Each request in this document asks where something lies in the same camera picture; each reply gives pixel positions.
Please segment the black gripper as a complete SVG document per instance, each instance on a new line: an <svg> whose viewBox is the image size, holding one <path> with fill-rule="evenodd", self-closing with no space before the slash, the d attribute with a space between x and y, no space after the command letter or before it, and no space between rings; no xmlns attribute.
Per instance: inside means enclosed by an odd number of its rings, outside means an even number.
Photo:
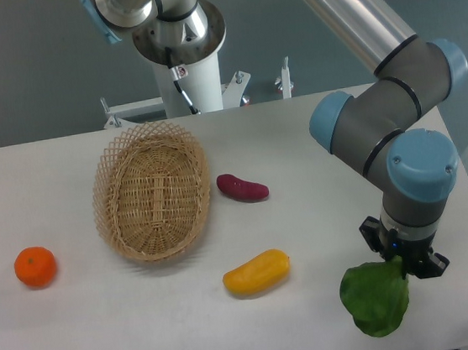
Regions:
<svg viewBox="0 0 468 350"><path fill-rule="evenodd" d="M371 251L385 261L402 260L402 277L413 275L428 279L443 275L450 264L450 260L436 253L432 245L438 224L410 227L385 213L377 219L367 217L359 228Z"/></svg>

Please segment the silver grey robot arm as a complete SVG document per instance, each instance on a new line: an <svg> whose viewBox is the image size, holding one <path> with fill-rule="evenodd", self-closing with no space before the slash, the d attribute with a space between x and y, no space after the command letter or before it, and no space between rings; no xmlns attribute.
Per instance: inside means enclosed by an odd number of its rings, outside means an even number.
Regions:
<svg viewBox="0 0 468 350"><path fill-rule="evenodd" d="M455 186L459 155L443 134L416 122L444 101L467 74L462 50L425 42L382 0L304 0L374 73L359 96L334 91L314 110L309 132L320 146L382 192L378 218L360 232L402 272L440 277L448 259L432 248ZM221 13L205 0L81 0L100 32L115 44L132 34L139 52L162 69L159 84L170 117L221 110L218 72L193 73L223 43Z"/></svg>

